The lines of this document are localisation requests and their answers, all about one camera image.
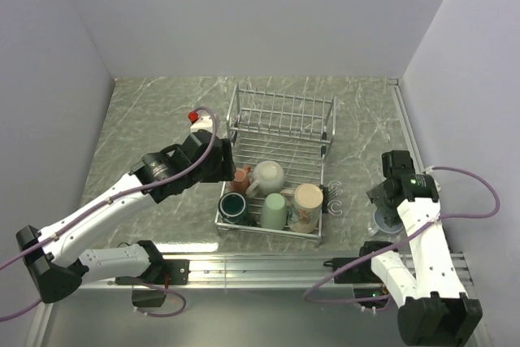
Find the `pink coffee mug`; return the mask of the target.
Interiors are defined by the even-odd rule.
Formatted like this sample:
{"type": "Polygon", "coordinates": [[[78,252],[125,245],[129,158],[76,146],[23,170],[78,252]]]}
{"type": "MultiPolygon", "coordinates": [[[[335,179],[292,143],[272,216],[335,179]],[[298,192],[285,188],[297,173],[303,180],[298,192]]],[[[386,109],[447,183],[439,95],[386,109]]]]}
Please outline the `pink coffee mug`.
{"type": "Polygon", "coordinates": [[[235,171],[234,179],[227,184],[228,190],[231,192],[237,192],[245,195],[246,190],[250,186],[250,172],[251,167],[248,165],[244,165],[243,167],[237,168],[235,171]]]}

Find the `dark teal mug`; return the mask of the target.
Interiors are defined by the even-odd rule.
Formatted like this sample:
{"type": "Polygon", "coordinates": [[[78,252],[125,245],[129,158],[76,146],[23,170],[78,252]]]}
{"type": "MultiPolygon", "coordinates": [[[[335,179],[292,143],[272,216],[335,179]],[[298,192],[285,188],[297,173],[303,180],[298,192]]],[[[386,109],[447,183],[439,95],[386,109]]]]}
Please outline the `dark teal mug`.
{"type": "Polygon", "coordinates": [[[219,215],[225,223],[256,227],[257,222],[249,212],[249,202],[238,192],[225,193],[218,204],[219,215]]]}

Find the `white speckled round mug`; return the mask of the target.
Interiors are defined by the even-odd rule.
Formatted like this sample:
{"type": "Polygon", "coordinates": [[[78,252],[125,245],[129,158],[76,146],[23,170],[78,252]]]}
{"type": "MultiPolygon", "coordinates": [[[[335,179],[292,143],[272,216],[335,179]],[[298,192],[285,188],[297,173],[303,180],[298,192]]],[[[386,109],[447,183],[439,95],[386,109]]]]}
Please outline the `white speckled round mug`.
{"type": "Polygon", "coordinates": [[[246,196],[266,197],[272,193],[279,193],[285,182],[284,169],[275,161],[260,162],[252,171],[252,180],[246,190],[246,196]]]}

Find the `light green cup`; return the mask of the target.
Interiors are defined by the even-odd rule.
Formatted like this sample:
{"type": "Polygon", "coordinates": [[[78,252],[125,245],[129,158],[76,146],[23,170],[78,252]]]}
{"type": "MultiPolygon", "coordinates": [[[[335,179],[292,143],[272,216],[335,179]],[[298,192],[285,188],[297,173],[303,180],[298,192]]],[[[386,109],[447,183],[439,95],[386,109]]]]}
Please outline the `light green cup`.
{"type": "Polygon", "coordinates": [[[287,221],[287,202],[279,193],[269,194],[260,214],[260,225],[262,228],[271,230],[283,230],[287,221]]]}

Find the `beige patterned mug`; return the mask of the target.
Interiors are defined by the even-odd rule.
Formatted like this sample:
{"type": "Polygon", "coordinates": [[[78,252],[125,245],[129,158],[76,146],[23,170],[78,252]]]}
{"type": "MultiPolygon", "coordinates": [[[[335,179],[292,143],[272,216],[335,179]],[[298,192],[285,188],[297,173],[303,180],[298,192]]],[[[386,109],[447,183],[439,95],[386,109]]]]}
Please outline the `beige patterned mug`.
{"type": "Polygon", "coordinates": [[[288,191],[288,226],[297,233],[312,233],[318,227],[323,204],[322,190],[314,184],[300,184],[288,191]]]}

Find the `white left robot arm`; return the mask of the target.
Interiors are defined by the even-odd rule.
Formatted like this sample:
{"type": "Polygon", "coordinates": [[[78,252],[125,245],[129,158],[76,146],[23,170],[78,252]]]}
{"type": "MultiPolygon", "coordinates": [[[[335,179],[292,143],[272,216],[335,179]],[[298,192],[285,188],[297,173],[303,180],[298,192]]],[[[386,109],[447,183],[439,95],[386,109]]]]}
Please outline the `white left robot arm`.
{"type": "Polygon", "coordinates": [[[181,144],[143,156],[107,191],[68,217],[18,231],[16,240],[41,300],[54,303],[82,284],[109,278],[161,284],[168,265],[152,241],[100,250],[90,245],[127,217],[195,184],[229,181],[235,170],[231,141],[198,130],[181,144]]]}

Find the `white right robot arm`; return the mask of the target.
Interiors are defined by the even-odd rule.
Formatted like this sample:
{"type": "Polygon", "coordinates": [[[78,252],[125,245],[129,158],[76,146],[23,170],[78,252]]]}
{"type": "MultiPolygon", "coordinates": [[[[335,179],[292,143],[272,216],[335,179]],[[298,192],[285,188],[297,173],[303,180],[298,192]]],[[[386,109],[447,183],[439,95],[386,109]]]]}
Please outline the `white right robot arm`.
{"type": "Polygon", "coordinates": [[[414,262],[409,271],[395,249],[368,254],[357,270],[364,280],[380,279],[398,308],[397,325],[408,346],[464,346],[483,316],[468,297],[453,265],[440,221],[434,179],[415,171],[407,150],[382,155],[381,184],[367,195],[388,223],[400,222],[414,262]]]}

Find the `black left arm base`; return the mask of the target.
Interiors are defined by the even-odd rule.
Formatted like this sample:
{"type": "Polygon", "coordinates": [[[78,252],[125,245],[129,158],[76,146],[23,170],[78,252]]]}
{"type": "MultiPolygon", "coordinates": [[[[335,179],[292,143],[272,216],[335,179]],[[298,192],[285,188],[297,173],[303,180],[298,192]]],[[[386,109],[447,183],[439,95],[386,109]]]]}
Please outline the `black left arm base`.
{"type": "Polygon", "coordinates": [[[138,277],[116,277],[115,284],[121,286],[132,286],[132,304],[139,309],[158,309],[166,301],[167,293],[162,290],[142,288],[154,285],[160,288],[182,286],[189,279],[188,259],[166,260],[162,266],[153,265],[150,271],[146,271],[138,277]]]}

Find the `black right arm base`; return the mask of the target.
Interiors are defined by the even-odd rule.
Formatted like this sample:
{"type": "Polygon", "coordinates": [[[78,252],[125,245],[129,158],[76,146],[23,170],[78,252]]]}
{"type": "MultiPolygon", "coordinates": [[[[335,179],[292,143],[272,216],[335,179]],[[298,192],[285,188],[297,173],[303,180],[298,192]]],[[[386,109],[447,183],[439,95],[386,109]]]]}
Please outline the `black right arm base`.
{"type": "MultiPolygon", "coordinates": [[[[323,262],[323,266],[330,268],[333,272],[344,265],[354,261],[355,258],[330,258],[323,262]]],[[[380,297],[388,293],[381,279],[372,271],[370,264],[364,262],[361,265],[354,266],[345,271],[341,275],[334,278],[335,284],[377,284],[376,288],[354,288],[353,295],[355,298],[380,297]]],[[[380,311],[387,308],[388,298],[378,301],[362,301],[355,302],[355,305],[362,310],[380,311]]]]}

